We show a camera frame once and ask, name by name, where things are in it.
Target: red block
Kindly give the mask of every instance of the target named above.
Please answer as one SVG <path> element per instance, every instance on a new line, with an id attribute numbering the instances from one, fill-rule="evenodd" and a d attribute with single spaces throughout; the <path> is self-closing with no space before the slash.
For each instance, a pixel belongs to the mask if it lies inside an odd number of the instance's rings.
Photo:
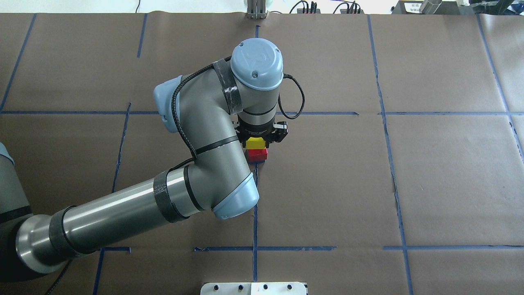
<path id="1" fill-rule="evenodd" d="M 263 162 L 267 160 L 267 149 L 247 150 L 247 161 L 250 163 Z"/>

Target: yellow block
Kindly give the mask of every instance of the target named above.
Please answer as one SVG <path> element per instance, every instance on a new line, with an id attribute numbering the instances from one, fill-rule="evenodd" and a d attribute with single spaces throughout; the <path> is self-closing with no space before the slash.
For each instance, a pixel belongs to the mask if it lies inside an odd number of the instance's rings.
<path id="1" fill-rule="evenodd" d="M 246 149 L 248 150 L 263 150 L 265 148 L 266 148 L 266 141 L 262 139 L 261 137 L 259 138 L 251 137 L 246 141 Z"/>

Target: blue tape line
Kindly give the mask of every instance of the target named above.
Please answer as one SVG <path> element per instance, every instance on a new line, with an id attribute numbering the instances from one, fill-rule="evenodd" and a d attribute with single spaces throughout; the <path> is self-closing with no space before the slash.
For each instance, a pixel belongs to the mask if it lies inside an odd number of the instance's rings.
<path id="1" fill-rule="evenodd" d="M 13 72 L 11 73 L 9 82 L 7 83 L 7 88 L 5 89 L 5 93 L 4 93 L 4 99 L 2 99 L 2 104 L 0 104 L 0 113 L 4 109 L 4 105 L 7 100 L 7 96 L 9 95 L 9 90 L 11 89 L 11 85 L 13 84 L 13 80 L 15 79 L 16 70 L 18 69 L 20 60 L 22 59 L 22 54 L 24 54 L 24 49 L 26 48 L 27 40 L 29 39 L 29 35 L 31 34 L 32 27 L 35 24 L 35 19 L 36 19 L 36 13 L 33 14 L 31 24 L 29 25 L 29 28 L 27 29 L 26 38 L 24 39 L 24 43 L 22 44 L 22 48 L 20 49 L 20 53 L 18 54 L 18 58 L 16 59 L 15 67 L 13 68 Z"/>
<path id="2" fill-rule="evenodd" d="M 448 245 L 448 246 L 408 246 L 408 250 L 495 250 L 495 249 L 519 249 L 524 250 L 524 246 L 511 245 Z M 383 250 L 386 251 L 400 251 L 403 247 L 400 246 L 385 246 Z"/>
<path id="3" fill-rule="evenodd" d="M 195 247 L 195 252 L 253 251 L 253 247 Z"/>
<path id="4" fill-rule="evenodd" d="M 95 285 L 93 287 L 93 295 L 98 292 L 98 286 L 100 283 L 100 273 L 102 272 L 102 263 L 104 262 L 104 253 L 106 251 L 126 251 L 131 253 L 131 247 L 102 247 L 100 248 L 99 264 L 96 268 Z"/>
<path id="5" fill-rule="evenodd" d="M 336 246 L 284 246 L 284 247 L 259 247 L 257 251 L 332 251 Z M 204 247 L 194 248 L 195 252 L 225 252 L 225 251 L 253 251 L 253 247 Z"/>
<path id="6" fill-rule="evenodd" d="M 96 269 L 96 277 L 95 277 L 95 286 L 93 287 L 93 295 L 96 295 L 98 292 L 98 285 L 100 282 L 100 273 L 102 272 L 102 263 L 104 262 L 104 252 L 105 249 L 100 249 L 100 256 L 99 256 L 99 265 Z"/>
<path id="7" fill-rule="evenodd" d="M 147 22 L 147 13 L 144 14 L 144 21 L 142 22 L 142 33 L 140 34 L 140 43 L 138 44 L 138 53 L 136 54 L 137 58 L 140 58 L 142 53 L 142 42 L 144 41 L 144 32 L 146 31 L 146 22 Z"/>
<path id="8" fill-rule="evenodd" d="M 478 22 L 478 29 L 481 31 L 482 42 L 484 43 L 484 47 L 486 48 L 486 53 L 488 55 L 489 65 L 491 66 L 493 70 L 493 75 L 495 76 L 495 81 L 497 82 L 498 92 L 500 93 L 500 97 L 502 97 L 502 103 L 504 104 L 504 109 L 506 110 L 506 113 L 508 114 L 509 125 L 511 126 L 511 130 L 513 131 L 513 137 L 515 138 L 515 142 L 517 143 L 517 148 L 519 150 L 520 159 L 524 163 L 524 152 L 522 151 L 522 144 L 520 143 L 519 135 L 517 133 L 517 130 L 515 129 L 515 124 L 513 124 L 513 118 L 509 114 L 509 107 L 506 101 L 506 96 L 504 95 L 504 91 L 502 90 L 502 86 L 500 85 L 500 80 L 498 78 L 497 70 L 495 69 L 495 64 L 493 63 L 493 60 L 491 57 L 491 52 L 489 51 L 489 48 L 488 48 L 488 43 L 486 42 L 486 36 L 484 35 L 484 29 L 482 27 L 481 17 L 479 14 L 477 14 L 477 22 Z"/>
<path id="9" fill-rule="evenodd" d="M 103 247 L 104 251 L 126 251 L 131 253 L 131 247 Z"/>
<path id="10" fill-rule="evenodd" d="M 260 251 L 332 251 L 336 246 L 258 247 Z"/>
<path id="11" fill-rule="evenodd" d="M 258 164 L 255 164 L 254 180 L 258 188 Z M 258 204 L 253 210 L 253 282 L 256 282 L 258 281 Z"/>
<path id="12" fill-rule="evenodd" d="M 507 113 L 506 112 L 386 112 L 386 115 L 507 115 Z"/>
<path id="13" fill-rule="evenodd" d="M 112 193 L 115 192 L 116 179 L 118 178 L 118 171 L 120 170 L 120 164 L 122 162 L 122 148 L 124 147 L 124 138 L 126 137 L 127 121 L 129 120 L 130 108 L 131 108 L 131 103 L 129 103 L 129 105 L 127 106 L 126 120 L 124 122 L 124 129 L 122 131 L 122 139 L 120 140 L 120 148 L 118 149 L 118 160 L 116 161 L 115 178 L 113 179 L 113 188 L 111 188 Z"/>
<path id="14" fill-rule="evenodd" d="M 373 40 L 373 29 L 371 26 L 370 15 L 367 15 L 367 25 L 369 29 L 369 40 L 371 42 L 371 51 L 373 53 L 373 64 L 375 66 L 375 77 L 377 80 L 378 96 L 380 97 L 380 110 L 382 114 L 382 122 L 384 124 L 384 134 L 386 135 L 386 147 L 388 150 L 389 169 L 391 170 L 391 176 L 393 177 L 393 184 L 395 185 L 395 201 L 397 202 L 398 227 L 400 229 L 400 239 L 402 241 L 402 253 L 404 255 L 404 268 L 406 269 L 406 278 L 408 280 L 409 294 L 413 295 L 413 285 L 411 283 L 411 271 L 409 269 L 408 249 L 406 247 L 406 237 L 404 235 L 404 225 L 402 222 L 402 210 L 400 209 L 400 198 L 398 196 L 397 177 L 395 175 L 395 166 L 393 164 L 393 154 L 391 152 L 391 145 L 389 142 L 389 133 L 388 133 L 388 127 L 387 127 L 387 120 L 386 120 L 386 110 L 384 107 L 384 98 L 382 96 L 382 90 L 380 88 L 380 83 L 378 82 L 377 54 L 375 51 L 375 41 Z"/>
<path id="15" fill-rule="evenodd" d="M 289 115 L 296 115 L 297 112 L 286 112 Z M 302 112 L 303 115 L 358 115 L 356 112 Z"/>

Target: light blue joint cap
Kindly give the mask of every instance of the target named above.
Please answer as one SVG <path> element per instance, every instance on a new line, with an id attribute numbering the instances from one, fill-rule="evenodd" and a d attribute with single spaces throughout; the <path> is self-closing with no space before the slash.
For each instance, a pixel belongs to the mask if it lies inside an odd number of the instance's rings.
<path id="1" fill-rule="evenodd" d="M 240 82 L 250 88 L 273 90 L 280 85 L 283 78 L 282 53 L 269 40 L 244 40 L 233 50 L 231 71 Z"/>
<path id="2" fill-rule="evenodd" d="M 7 149 L 5 148 L 5 145 L 3 145 L 3 143 L 1 142 L 0 142 L 0 156 L 4 156 L 8 158 L 9 160 L 11 160 L 13 165 L 15 165 L 15 160 L 13 160 L 13 158 L 9 155 L 9 153 L 7 152 Z"/>
<path id="3" fill-rule="evenodd" d="M 157 105 L 160 118 L 167 130 L 171 133 L 178 132 L 177 126 L 174 123 L 173 112 L 171 111 L 171 98 L 173 97 L 175 88 L 180 85 L 181 81 L 182 75 L 157 85 L 153 90 L 153 97 L 155 98 L 155 104 Z M 177 106 L 177 116 L 180 120 L 180 93 L 177 94 L 175 104 Z"/>
<path id="4" fill-rule="evenodd" d="M 250 173 L 229 196 L 213 208 L 218 219 L 228 219 L 238 216 L 255 207 L 258 202 L 258 190 L 253 173 Z"/>

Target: black tape wrap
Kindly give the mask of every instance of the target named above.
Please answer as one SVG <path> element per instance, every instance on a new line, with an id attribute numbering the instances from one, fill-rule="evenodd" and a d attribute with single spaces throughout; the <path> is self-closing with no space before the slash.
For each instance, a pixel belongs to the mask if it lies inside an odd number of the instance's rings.
<path id="1" fill-rule="evenodd" d="M 240 99 L 240 92 L 235 81 L 235 76 L 231 71 L 231 67 L 224 59 L 217 60 L 213 63 L 213 68 L 216 75 L 219 77 L 222 85 L 222 92 L 229 108 L 229 114 L 237 114 L 242 112 L 242 100 Z"/>
<path id="2" fill-rule="evenodd" d="M 180 214 L 176 205 L 171 202 L 171 198 L 169 197 L 167 174 L 171 171 L 172 170 L 166 170 L 155 177 L 153 180 L 153 194 L 155 195 L 155 201 L 162 216 L 170 223 L 175 223 L 186 220 L 189 217 Z"/>
<path id="3" fill-rule="evenodd" d="M 76 206 L 69 206 L 64 210 L 56 212 L 51 217 L 51 222 L 49 223 L 49 240 L 51 241 L 51 244 L 53 245 L 53 248 L 64 258 L 64 259 L 72 259 L 72 258 L 79 258 L 82 256 L 89 255 L 92 252 L 80 252 L 74 249 L 69 241 L 67 240 L 66 233 L 64 231 L 64 216 L 66 215 L 66 212 L 74 208 Z"/>

